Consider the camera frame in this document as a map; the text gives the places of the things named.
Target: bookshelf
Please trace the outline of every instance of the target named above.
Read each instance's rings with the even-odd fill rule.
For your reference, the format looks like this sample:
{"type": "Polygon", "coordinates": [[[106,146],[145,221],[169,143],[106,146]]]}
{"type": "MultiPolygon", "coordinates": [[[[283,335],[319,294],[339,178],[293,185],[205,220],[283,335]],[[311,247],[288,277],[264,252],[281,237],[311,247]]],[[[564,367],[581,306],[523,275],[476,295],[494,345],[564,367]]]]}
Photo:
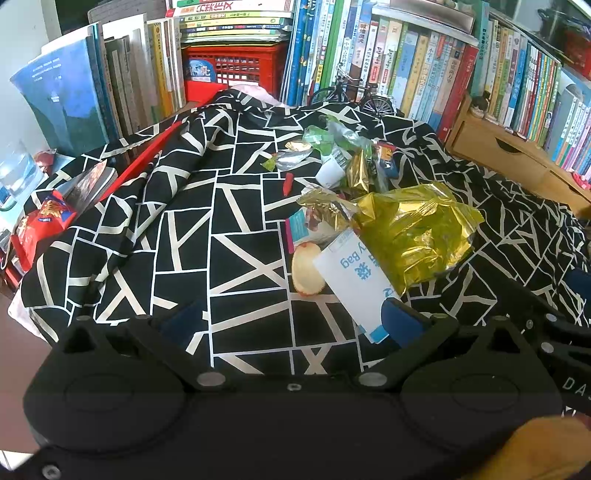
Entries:
{"type": "Polygon", "coordinates": [[[535,143],[473,116],[471,101],[466,94],[447,139],[446,148],[452,155],[494,170],[540,197],[566,203],[577,217],[591,219],[589,190],[580,188],[571,174],[552,163],[535,143]]]}

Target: gold foil bag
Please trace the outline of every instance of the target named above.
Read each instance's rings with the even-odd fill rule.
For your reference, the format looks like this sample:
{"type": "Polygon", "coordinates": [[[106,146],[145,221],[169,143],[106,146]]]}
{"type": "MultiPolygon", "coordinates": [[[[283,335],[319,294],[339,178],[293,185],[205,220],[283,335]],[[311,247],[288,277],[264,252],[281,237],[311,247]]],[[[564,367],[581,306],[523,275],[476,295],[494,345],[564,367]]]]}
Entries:
{"type": "Polygon", "coordinates": [[[477,209],[456,201],[437,181],[370,193],[356,203],[361,240],[400,295],[454,267],[484,221],[477,209]]]}

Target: white wall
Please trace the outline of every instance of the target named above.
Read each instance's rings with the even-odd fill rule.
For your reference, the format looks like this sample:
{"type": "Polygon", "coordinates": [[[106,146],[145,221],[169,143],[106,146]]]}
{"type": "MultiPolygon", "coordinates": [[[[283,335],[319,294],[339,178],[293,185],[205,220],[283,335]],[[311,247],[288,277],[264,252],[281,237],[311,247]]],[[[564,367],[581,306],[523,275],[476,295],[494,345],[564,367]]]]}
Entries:
{"type": "Polygon", "coordinates": [[[37,120],[10,77],[61,36],[54,0],[8,0],[0,5],[0,155],[22,140],[35,154],[47,148],[37,120]]]}

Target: screw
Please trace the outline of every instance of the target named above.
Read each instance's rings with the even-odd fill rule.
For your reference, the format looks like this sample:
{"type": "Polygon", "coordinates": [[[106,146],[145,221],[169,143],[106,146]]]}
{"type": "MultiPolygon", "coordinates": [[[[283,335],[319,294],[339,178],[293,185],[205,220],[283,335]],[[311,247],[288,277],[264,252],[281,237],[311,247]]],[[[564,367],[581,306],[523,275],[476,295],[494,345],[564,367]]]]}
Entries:
{"type": "Polygon", "coordinates": [[[60,469],[55,465],[46,465],[41,470],[41,473],[43,474],[43,477],[47,480],[60,480],[61,478],[60,469]]]}

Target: drawer handle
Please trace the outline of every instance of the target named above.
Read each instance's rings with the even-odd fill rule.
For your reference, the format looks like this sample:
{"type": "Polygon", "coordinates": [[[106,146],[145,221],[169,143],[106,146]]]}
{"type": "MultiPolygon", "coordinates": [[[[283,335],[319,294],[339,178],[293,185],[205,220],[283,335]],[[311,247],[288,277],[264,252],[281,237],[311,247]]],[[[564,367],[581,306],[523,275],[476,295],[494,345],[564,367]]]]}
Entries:
{"type": "Polygon", "coordinates": [[[515,147],[512,147],[511,145],[509,145],[507,142],[503,142],[502,140],[499,140],[497,137],[495,137],[495,140],[496,140],[496,143],[499,145],[499,147],[501,147],[507,153],[523,153],[521,150],[517,150],[515,147]]]}

